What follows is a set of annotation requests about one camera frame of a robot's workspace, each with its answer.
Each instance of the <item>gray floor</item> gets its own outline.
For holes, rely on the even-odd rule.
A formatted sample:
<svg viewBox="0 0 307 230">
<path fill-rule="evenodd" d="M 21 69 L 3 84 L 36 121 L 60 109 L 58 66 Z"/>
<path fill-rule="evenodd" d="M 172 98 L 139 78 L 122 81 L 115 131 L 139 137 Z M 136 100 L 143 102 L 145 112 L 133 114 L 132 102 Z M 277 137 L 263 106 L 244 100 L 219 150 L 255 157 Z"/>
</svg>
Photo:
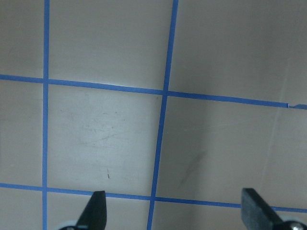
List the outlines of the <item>gray floor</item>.
<svg viewBox="0 0 307 230">
<path fill-rule="evenodd" d="M 307 222 L 307 111 L 281 108 L 307 104 L 306 1 L 179 0 L 172 56 L 172 0 L 45 3 L 0 1 L 1 230 L 55 230 L 95 190 L 107 230 L 157 197 L 153 230 L 243 230 L 242 187 Z"/>
</svg>

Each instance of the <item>silver bolt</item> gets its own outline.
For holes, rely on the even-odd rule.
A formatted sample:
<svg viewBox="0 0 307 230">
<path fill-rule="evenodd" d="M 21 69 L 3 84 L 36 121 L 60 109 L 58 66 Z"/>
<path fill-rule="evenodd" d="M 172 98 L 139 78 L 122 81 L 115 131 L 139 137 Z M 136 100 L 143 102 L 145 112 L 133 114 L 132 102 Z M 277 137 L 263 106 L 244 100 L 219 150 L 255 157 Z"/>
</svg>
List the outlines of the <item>silver bolt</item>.
<svg viewBox="0 0 307 230">
<path fill-rule="evenodd" d="M 304 230 L 304 227 L 300 223 L 297 223 L 297 222 L 292 223 L 290 227 L 292 230 Z"/>
</svg>

